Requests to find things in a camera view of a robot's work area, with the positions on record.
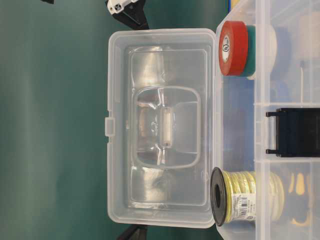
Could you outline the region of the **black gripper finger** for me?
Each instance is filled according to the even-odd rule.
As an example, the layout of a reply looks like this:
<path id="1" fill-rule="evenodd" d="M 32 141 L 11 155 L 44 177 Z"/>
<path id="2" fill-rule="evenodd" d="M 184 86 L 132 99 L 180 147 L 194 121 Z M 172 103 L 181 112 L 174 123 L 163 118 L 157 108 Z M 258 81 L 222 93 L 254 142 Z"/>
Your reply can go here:
<path id="1" fill-rule="evenodd" d="M 117 240 L 146 240 L 147 233 L 147 225 L 130 225 L 117 237 Z"/>

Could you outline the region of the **black gripper finger with white mount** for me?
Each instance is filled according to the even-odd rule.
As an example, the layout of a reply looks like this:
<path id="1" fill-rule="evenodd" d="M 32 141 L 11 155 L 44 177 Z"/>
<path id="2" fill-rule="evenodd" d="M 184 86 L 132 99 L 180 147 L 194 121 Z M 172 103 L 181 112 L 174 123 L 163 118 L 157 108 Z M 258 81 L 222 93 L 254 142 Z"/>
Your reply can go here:
<path id="1" fill-rule="evenodd" d="M 106 0 L 105 5 L 114 19 L 132 30 L 149 30 L 144 6 L 146 0 Z"/>

